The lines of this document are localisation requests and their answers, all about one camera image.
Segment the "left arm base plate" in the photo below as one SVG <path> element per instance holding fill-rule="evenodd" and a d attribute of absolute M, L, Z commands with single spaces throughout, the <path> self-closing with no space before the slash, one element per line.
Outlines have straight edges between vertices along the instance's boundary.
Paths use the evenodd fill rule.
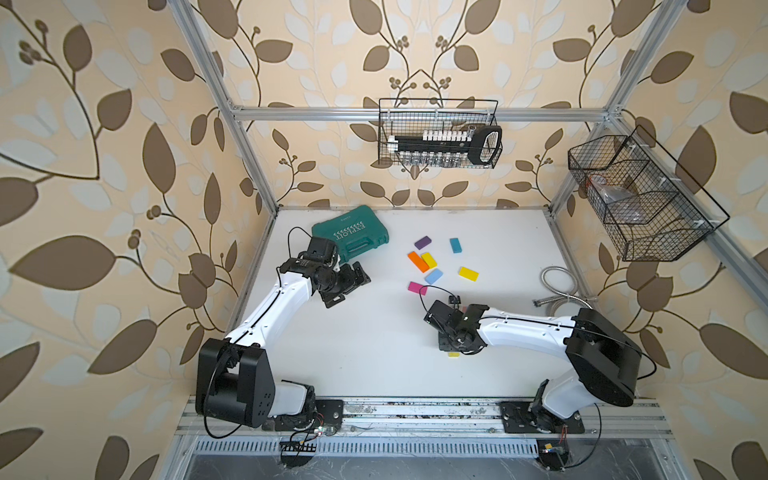
<path fill-rule="evenodd" d="M 309 431 L 332 436 L 341 429 L 343 418 L 343 400 L 321 398 L 310 400 L 299 414 L 268 418 L 261 429 L 291 433 Z"/>

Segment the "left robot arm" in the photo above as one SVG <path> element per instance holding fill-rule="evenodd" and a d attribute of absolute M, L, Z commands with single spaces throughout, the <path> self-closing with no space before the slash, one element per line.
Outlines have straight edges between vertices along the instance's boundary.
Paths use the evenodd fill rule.
<path fill-rule="evenodd" d="M 204 420 L 237 428 L 273 420 L 296 431 L 319 421 L 314 387 L 276 382 L 268 348 L 313 295 L 331 308 L 370 277 L 360 263 L 342 263 L 337 244 L 320 237 L 312 237 L 298 255 L 289 255 L 276 273 L 276 283 L 256 309 L 224 338 L 207 340 L 199 351 L 195 410 Z"/>

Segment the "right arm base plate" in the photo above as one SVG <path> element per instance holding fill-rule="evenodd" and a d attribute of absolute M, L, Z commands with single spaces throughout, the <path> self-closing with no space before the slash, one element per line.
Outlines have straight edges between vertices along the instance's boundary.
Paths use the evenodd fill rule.
<path fill-rule="evenodd" d="M 498 404 L 503 430 L 507 434 L 584 434 L 579 412 L 560 419 L 531 401 L 502 401 Z"/>

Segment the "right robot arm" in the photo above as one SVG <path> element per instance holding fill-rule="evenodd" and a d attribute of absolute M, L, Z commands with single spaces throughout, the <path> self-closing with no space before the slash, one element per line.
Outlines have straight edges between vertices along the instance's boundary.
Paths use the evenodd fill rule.
<path fill-rule="evenodd" d="M 641 350 L 593 309 L 582 308 L 574 316 L 540 317 L 482 304 L 461 310 L 436 300 L 424 321 L 464 355 L 488 347 L 515 347 L 568 361 L 566 372 L 542 381 L 523 415 L 541 431 L 553 430 L 591 404 L 634 404 Z"/>

